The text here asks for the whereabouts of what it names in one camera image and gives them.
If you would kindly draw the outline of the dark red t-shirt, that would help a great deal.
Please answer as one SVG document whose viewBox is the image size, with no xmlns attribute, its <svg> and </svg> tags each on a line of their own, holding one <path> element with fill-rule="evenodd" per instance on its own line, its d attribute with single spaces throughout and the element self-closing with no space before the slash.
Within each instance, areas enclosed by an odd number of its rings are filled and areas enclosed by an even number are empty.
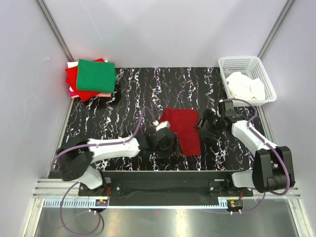
<svg viewBox="0 0 316 237">
<path fill-rule="evenodd" d="M 199 112 L 192 109 L 166 108 L 159 122 L 168 121 L 172 132 L 178 135 L 182 156 L 201 155 L 199 131 L 194 129 L 199 121 Z"/>
</svg>

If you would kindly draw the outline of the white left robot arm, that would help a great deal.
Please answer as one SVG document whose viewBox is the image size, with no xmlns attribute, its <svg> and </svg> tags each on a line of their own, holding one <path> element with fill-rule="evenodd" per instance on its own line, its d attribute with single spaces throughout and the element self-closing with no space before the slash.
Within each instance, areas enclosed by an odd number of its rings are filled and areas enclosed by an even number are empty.
<svg viewBox="0 0 316 237">
<path fill-rule="evenodd" d="M 138 132 L 134 137 L 87 139 L 72 147 L 60 147 L 56 161 L 63 181 L 77 181 L 94 190 L 104 185 L 105 178 L 91 166 L 92 163 L 119 157 L 149 157 L 152 154 L 159 158 L 181 155 L 178 135 L 163 128 L 147 134 Z"/>
</svg>

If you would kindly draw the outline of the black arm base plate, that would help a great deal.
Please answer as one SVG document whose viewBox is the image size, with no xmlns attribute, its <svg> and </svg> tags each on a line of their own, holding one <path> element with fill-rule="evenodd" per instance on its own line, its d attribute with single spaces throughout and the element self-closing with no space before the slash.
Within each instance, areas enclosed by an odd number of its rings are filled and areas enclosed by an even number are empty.
<svg viewBox="0 0 316 237">
<path fill-rule="evenodd" d="M 211 207 L 218 198 L 252 197 L 248 188 L 235 188 L 231 171 L 105 171 L 105 187 L 79 187 L 81 197 L 108 197 L 111 207 Z"/>
</svg>

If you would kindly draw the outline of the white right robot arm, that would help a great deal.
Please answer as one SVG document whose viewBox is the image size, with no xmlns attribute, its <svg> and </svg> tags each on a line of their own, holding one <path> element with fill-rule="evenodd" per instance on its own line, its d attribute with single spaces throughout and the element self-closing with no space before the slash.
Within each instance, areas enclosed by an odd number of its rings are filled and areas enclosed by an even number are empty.
<svg viewBox="0 0 316 237">
<path fill-rule="evenodd" d="M 271 142 L 258 132 L 251 123 L 257 114 L 245 119 L 237 114 L 234 102 L 234 98 L 220 100 L 215 113 L 206 109 L 194 128 L 201 129 L 205 125 L 209 138 L 215 140 L 226 131 L 240 140 L 254 156 L 251 170 L 231 174 L 232 187 L 255 189 L 277 196 L 287 194 L 295 184 L 291 150 Z"/>
</svg>

